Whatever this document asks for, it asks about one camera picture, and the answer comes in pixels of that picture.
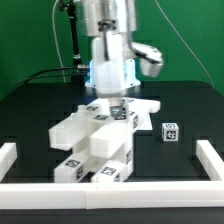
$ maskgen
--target white block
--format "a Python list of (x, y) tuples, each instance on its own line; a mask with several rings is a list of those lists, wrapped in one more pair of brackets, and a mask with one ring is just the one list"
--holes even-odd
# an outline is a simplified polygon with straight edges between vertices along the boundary
[(197, 141), (196, 155), (212, 181), (224, 181), (224, 162), (209, 141)]
[(50, 146), (68, 151), (88, 135), (88, 113), (75, 113), (49, 130)]
[(124, 163), (125, 166), (122, 170), (122, 179), (121, 181), (125, 181), (133, 172), (133, 135), (130, 135), (128, 141), (124, 143), (121, 148), (115, 153), (112, 157), (113, 161), (119, 161)]
[(54, 169), (55, 183), (76, 183), (89, 172), (88, 150), (74, 153)]
[(91, 112), (110, 114), (108, 99), (98, 98), (87, 105), (87, 109)]
[(125, 164), (118, 161), (107, 161), (104, 166), (92, 177), (93, 183), (122, 182), (122, 170)]
[(151, 131), (152, 130), (152, 122), (150, 119), (150, 114), (148, 114), (145, 118), (145, 121), (140, 125), (137, 130), (145, 130), (145, 131)]
[(113, 121), (113, 118), (108, 114), (96, 113), (88, 118), (88, 134), (92, 135), (98, 129)]
[(129, 98), (129, 110), (138, 114), (139, 125), (143, 124), (149, 113), (158, 112), (160, 106), (159, 101)]
[(90, 136), (91, 156), (111, 158), (127, 139), (126, 123), (109, 123)]
[(0, 185), (0, 209), (85, 209), (86, 184)]
[(97, 171), (107, 162), (107, 159), (91, 156), (89, 161), (89, 172), (97, 173)]
[(79, 153), (83, 149), (86, 149), (88, 147), (89, 147), (89, 137), (85, 137), (82, 140), (80, 140), (79, 142), (77, 142), (75, 145), (73, 145), (72, 152)]
[(162, 138), (166, 142), (178, 141), (179, 127), (176, 123), (163, 123), (162, 124)]
[(86, 191), (86, 209), (121, 208), (122, 197), (119, 186), (97, 184)]
[(139, 127), (139, 114), (134, 111), (129, 111), (129, 122), (128, 122), (128, 129), (129, 132), (134, 134)]
[(122, 208), (221, 206), (223, 186), (221, 181), (122, 183)]
[(17, 151), (15, 143), (5, 143), (0, 148), (0, 181), (2, 181), (16, 158)]

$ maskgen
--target green backdrop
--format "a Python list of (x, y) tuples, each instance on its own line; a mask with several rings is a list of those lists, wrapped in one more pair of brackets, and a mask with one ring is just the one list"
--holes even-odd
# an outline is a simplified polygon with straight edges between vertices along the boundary
[[(57, 67), (51, 12), (54, 0), (1, 0), (0, 3), (0, 99), (12, 86), (44, 68)], [(224, 1), (158, 0), (177, 30), (210, 73), (215, 88), (224, 95)], [(200, 80), (204, 71), (181, 43), (154, 0), (136, 0), (136, 42), (161, 50), (165, 65), (152, 80)], [(72, 65), (67, 14), (57, 11), (56, 26), (64, 65)], [(80, 37), (83, 61), (90, 59), (90, 40)]]

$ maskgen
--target stacked blocks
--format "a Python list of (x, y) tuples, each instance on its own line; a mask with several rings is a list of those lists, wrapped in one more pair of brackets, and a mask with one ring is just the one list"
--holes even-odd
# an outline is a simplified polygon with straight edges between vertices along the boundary
[(160, 109), (160, 102), (134, 98), (121, 99), (123, 112), (110, 116), (107, 99), (96, 99), (49, 130), (52, 148), (73, 154), (54, 170), (56, 183), (80, 182), (95, 173), (91, 182), (125, 181), (133, 172), (133, 134), (152, 130), (149, 113)]

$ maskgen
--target black table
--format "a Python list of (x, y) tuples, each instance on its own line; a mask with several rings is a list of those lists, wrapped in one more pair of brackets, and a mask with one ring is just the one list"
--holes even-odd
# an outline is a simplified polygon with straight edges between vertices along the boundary
[[(135, 171), (128, 181), (208, 180), (195, 156), (209, 140), (224, 158), (224, 97), (202, 82), (146, 82), (130, 97), (161, 101), (153, 130), (134, 138)], [(53, 169), (71, 152), (49, 147), (48, 129), (95, 96), (71, 84), (28, 84), (0, 102), (0, 144), (16, 142), (18, 159), (3, 183), (53, 182)], [(162, 140), (162, 123), (175, 122), (178, 142)], [(0, 211), (0, 223), (223, 223), (224, 208)]]

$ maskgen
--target metal cylinder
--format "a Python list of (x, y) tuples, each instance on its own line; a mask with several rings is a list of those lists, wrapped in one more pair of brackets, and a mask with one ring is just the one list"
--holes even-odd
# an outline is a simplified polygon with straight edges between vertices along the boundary
[[(80, 1), (81, 33), (85, 36), (99, 36), (98, 22), (114, 20), (114, 33), (127, 32), (127, 11), (125, 0), (83, 0)], [(135, 0), (129, 0), (131, 31), (136, 30)]]

